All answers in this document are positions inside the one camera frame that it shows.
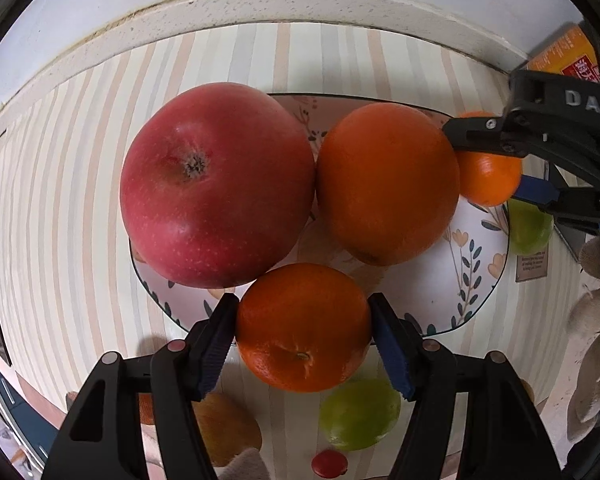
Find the small orange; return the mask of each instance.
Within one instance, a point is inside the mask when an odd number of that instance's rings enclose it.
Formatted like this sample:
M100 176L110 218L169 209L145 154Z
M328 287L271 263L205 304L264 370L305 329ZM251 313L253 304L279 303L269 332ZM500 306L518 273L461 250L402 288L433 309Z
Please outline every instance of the small orange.
M458 204L458 162L422 112L375 103L344 117L320 147L316 191L334 238L366 264L418 256L440 239Z
M346 381L365 358L371 314L346 274L316 264L270 270L238 306L235 339L261 380L289 392L320 392Z
M461 117L491 117L488 112L468 112ZM460 167L460 194L484 207L504 204L513 196L522 177L522 159L491 153L456 152Z

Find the beige card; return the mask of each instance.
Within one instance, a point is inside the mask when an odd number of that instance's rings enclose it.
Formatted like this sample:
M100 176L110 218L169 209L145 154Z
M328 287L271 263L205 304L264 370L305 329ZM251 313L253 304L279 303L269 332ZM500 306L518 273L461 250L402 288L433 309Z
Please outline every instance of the beige card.
M549 246L531 256L518 256L516 283L546 278L549 269Z

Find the red label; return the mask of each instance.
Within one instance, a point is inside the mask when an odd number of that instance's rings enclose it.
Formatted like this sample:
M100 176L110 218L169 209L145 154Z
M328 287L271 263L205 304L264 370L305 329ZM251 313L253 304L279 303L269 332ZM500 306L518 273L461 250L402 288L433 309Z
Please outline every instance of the red label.
M597 65L593 65L590 61L589 56L583 54L576 61L571 63L568 67L562 70L564 75L576 77L578 79L584 79L593 83L600 82L600 70Z

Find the striped tablecloth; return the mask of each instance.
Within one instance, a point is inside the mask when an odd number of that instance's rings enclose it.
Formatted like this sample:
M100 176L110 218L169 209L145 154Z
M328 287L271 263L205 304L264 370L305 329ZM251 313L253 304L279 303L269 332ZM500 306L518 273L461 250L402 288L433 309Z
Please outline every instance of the striped tablecloth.
M0 320L16 371L61 409L97 359L155 351L184 336L132 269L118 206L125 152L165 102L200 84L235 81L267 92L381 98L450 115L500 112L507 78L415 38L319 23L259 23L191 32L113 57L55 88L14 121L0 153ZM525 171L542 173L528 158ZM579 267L556 236L548 277L516 284L510 258L496 290L469 323L438 336L455 352L501 349L546 398L564 349ZM383 370L375 349L360 374ZM327 393L269 388L232 349L219 389L243 402L263 433L278 480L313 477L325 446L317 412ZM465 399L459 398L458 415ZM343 480L387 474L410 416L373 448L349 455ZM450 452L461 445L461 426Z

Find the oval tray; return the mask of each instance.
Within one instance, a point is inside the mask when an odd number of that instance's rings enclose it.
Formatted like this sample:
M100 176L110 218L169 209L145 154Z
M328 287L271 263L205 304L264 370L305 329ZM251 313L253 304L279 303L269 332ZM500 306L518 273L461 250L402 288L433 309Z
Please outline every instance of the oval tray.
M317 156L327 131L370 99L311 94L277 94L275 99L306 129ZM422 110L439 126L448 116ZM325 229L314 202L312 216L298 243L277 266L293 262L328 265L351 276L369 295L382 292L396 314L416 322L421 333L454 330L479 311L505 267L509 226L502 206L482 208L461 198L443 237L425 253L391 267L363 264L341 248ZM161 309L184 330L206 319L225 292L239 298L250 283L208 290L169 282L147 264L132 262L142 286Z

